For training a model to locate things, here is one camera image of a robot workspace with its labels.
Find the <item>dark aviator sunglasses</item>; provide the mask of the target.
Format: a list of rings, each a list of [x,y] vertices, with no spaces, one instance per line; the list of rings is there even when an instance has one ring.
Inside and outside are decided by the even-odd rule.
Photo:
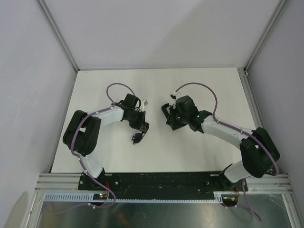
[[[133,142],[133,145],[138,144],[138,143],[143,139],[143,137],[144,137],[144,136],[146,135],[146,133],[148,132],[149,127],[150,127],[150,124],[149,124],[149,123],[145,123],[144,125],[135,128],[136,130],[139,131],[139,133],[135,133],[135,134],[132,136],[132,139],[131,139],[131,140],[132,140],[132,142]]]

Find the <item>black glasses case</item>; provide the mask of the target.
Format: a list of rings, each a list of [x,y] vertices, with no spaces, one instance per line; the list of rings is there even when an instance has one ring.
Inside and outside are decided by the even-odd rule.
[[[173,108],[173,105],[166,103],[161,107],[161,110],[166,117],[166,124],[170,126],[173,131],[186,125],[181,121],[179,110],[177,108]]]

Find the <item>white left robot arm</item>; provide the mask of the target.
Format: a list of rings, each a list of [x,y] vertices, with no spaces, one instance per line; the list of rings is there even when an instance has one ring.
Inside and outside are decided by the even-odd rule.
[[[85,174],[90,176],[88,184],[93,189],[99,190],[105,184],[105,178],[100,175],[104,169],[95,153],[101,128],[126,120],[132,129],[139,131],[132,136],[133,144],[138,144],[149,130],[144,110],[147,104],[147,100],[127,94],[124,100],[108,108],[90,114],[82,110],[74,112],[63,135],[63,143],[78,158]]]

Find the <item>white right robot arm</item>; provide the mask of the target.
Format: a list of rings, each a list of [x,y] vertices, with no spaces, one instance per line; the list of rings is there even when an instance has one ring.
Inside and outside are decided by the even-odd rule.
[[[161,110],[172,130],[187,125],[194,132],[213,135],[240,150],[241,160],[221,173],[219,185],[223,190],[231,190],[237,181],[249,176],[277,175],[280,153],[264,128],[250,130],[224,123],[209,111],[199,111],[188,95],[175,99],[173,104],[164,104]]]

